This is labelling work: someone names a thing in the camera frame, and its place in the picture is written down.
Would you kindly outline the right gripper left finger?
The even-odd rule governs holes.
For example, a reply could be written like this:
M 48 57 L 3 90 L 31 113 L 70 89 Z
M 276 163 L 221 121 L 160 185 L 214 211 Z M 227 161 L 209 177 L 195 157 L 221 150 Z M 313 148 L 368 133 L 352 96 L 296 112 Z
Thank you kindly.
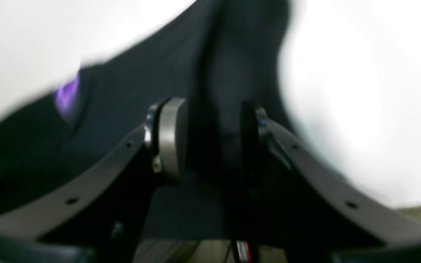
M 154 103 L 144 122 L 69 183 L 0 215 L 0 263 L 131 263 L 157 187 L 185 170 L 188 106 Z

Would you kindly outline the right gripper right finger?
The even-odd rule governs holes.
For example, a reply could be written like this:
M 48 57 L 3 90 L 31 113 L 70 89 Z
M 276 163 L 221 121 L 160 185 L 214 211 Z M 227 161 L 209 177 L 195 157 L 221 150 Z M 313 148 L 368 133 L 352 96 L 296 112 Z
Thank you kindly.
M 240 108 L 247 188 L 290 263 L 421 263 L 421 222 L 374 201 L 262 106 Z

